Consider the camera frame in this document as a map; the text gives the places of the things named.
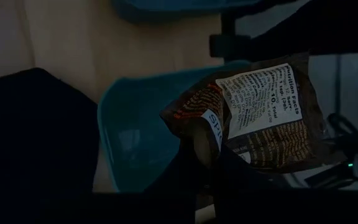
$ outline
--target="dark fabric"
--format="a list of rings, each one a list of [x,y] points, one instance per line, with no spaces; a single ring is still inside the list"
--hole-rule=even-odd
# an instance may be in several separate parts
[[[0,78],[0,207],[38,210],[91,194],[96,110],[96,103],[40,68]]]
[[[205,170],[196,170],[191,144],[182,144],[165,172],[143,194],[97,194],[66,200],[43,210],[39,220],[48,223],[194,223],[195,197]],[[276,189],[262,174],[223,147],[213,172],[213,195],[219,223],[308,220],[321,215],[341,219],[358,217],[358,191]]]
[[[243,8],[223,16],[223,34],[234,35],[235,20]],[[358,53],[358,1],[311,0],[266,33],[237,46],[227,61],[252,62],[306,52],[313,55]]]

